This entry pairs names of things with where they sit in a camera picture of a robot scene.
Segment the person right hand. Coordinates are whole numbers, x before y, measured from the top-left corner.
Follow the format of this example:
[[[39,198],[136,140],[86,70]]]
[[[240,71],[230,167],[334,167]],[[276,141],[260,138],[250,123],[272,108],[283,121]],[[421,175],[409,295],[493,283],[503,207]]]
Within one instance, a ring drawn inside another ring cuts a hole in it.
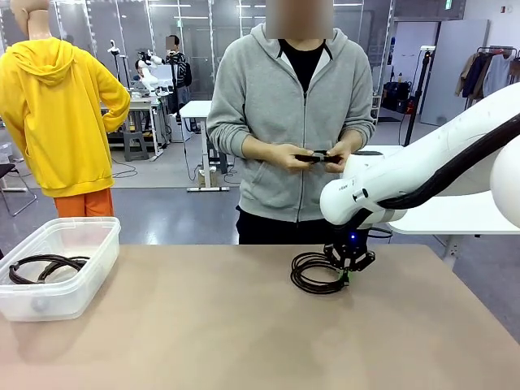
[[[280,147],[284,151],[284,159],[278,164],[285,170],[296,173],[311,168],[310,158],[313,156],[313,151],[290,144],[282,144]]]

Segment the black tripod pole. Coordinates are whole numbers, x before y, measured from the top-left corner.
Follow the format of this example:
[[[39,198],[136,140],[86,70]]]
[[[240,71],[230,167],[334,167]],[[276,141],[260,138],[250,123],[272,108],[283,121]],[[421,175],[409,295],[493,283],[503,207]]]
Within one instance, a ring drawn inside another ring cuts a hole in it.
[[[419,74],[418,78],[418,85],[416,88],[416,91],[414,93],[413,97],[413,104],[412,104],[412,111],[409,115],[409,122],[406,129],[405,139],[403,142],[403,146],[408,146],[411,141],[412,133],[414,130],[414,124],[418,113],[418,105],[420,103],[421,97],[423,95],[423,86],[425,82],[425,78],[427,75],[428,67],[432,58],[432,55],[434,54],[436,50],[435,45],[422,45],[420,48],[420,53],[423,53],[422,57],[422,67],[421,72]]]

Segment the black bags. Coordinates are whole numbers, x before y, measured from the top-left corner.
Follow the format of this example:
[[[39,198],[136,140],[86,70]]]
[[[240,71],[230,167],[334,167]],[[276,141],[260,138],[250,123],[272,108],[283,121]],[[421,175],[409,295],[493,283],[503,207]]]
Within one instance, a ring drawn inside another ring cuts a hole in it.
[[[410,115],[414,99],[411,93],[412,83],[391,81],[383,86],[381,106],[387,110]]]

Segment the clear plastic storage container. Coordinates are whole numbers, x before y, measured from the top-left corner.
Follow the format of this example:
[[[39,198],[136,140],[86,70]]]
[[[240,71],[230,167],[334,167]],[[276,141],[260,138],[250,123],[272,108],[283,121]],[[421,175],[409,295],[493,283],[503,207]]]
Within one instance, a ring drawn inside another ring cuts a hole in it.
[[[115,217],[53,219],[0,260],[0,314],[11,322],[76,319],[119,256]]]

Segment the black metal chair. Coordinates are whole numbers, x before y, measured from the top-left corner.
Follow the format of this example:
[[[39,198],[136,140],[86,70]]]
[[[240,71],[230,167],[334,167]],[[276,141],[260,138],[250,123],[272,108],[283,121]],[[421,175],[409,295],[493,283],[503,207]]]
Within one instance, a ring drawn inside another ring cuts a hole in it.
[[[23,187],[9,187],[5,182],[5,177],[9,175],[14,175],[23,184]],[[7,194],[9,193],[28,193],[31,198],[18,210],[15,210],[7,199]],[[16,217],[37,201],[37,195],[29,188],[24,177],[13,163],[0,163],[0,198],[3,200],[6,210],[11,217]]]

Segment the metal workbench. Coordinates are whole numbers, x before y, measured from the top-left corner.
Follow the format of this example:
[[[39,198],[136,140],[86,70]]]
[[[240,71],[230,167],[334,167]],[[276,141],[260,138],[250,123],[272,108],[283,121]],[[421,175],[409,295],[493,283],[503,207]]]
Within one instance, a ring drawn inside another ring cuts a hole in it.
[[[170,142],[167,116],[159,98],[132,97],[128,117],[118,131],[108,135],[109,146],[124,151],[123,131],[142,132],[150,161],[163,154]]]

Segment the person left forearm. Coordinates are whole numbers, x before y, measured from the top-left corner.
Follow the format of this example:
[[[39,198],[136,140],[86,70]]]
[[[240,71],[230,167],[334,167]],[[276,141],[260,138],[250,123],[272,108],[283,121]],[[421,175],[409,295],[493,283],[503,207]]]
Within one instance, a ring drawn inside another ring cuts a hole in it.
[[[346,130],[338,142],[338,146],[346,154],[352,154],[360,150],[364,145],[365,140],[363,134],[355,129]]]

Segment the white table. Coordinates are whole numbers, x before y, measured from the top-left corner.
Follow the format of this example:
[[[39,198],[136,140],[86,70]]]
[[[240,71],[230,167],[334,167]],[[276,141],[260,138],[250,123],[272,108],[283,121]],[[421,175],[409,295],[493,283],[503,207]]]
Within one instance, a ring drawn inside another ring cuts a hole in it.
[[[447,236],[443,255],[446,262],[455,262],[466,236],[520,235],[520,227],[502,215],[490,191],[436,196],[387,225],[404,235]]]

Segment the person right forearm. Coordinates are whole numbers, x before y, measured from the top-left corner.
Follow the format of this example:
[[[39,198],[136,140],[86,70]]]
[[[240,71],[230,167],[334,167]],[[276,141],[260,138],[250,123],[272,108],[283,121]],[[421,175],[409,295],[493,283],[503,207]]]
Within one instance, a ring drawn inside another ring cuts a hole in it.
[[[241,146],[244,158],[267,163],[279,163],[284,159],[284,151],[280,145],[273,145],[247,136]]]

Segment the background person dark hair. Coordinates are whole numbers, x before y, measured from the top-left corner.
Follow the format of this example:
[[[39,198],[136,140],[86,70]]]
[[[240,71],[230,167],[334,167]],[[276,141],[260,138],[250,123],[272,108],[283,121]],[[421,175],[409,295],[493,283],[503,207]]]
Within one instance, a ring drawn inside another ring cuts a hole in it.
[[[180,39],[176,35],[166,37],[166,62],[171,66],[174,93],[168,97],[169,109],[176,113],[189,102],[189,86],[192,84],[191,67],[180,51]]]

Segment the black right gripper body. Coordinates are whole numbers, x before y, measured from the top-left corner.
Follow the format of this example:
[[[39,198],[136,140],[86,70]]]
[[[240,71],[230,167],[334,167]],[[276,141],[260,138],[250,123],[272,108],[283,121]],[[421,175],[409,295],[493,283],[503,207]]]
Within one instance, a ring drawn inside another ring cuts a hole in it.
[[[371,252],[367,248],[369,231],[369,229],[333,229],[332,244],[337,252],[342,252],[348,265],[351,259],[357,260],[366,252]]]

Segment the clothes rack with garments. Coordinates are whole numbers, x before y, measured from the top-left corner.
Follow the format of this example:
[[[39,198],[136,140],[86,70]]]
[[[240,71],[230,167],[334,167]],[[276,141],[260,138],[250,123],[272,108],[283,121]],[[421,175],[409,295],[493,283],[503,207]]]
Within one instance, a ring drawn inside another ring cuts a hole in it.
[[[462,68],[455,95],[466,100],[466,110],[517,82],[520,82],[520,49],[512,46],[481,46]]]

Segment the grey partition panel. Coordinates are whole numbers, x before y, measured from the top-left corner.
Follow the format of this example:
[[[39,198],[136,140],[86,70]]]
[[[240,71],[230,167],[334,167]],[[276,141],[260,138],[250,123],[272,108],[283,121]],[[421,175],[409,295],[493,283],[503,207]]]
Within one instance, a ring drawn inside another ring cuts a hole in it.
[[[443,21],[437,41],[421,122],[441,126],[464,111],[466,100],[456,87],[467,60],[486,42],[489,21]]]

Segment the yellow hoodie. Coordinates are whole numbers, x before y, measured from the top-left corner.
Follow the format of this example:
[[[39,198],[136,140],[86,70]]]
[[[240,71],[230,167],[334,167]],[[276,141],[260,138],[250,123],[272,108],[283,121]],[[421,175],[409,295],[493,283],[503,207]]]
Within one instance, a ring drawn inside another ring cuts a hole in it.
[[[113,185],[107,135],[130,101],[104,65],[67,41],[20,41],[0,57],[0,119],[48,197]]]

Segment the grey step stool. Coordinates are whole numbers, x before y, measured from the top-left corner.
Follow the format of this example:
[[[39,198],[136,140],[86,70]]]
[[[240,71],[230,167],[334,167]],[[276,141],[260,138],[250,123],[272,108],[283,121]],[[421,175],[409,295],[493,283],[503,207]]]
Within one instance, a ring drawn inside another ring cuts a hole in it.
[[[142,132],[123,131],[123,148],[126,162],[149,159],[147,145]]]

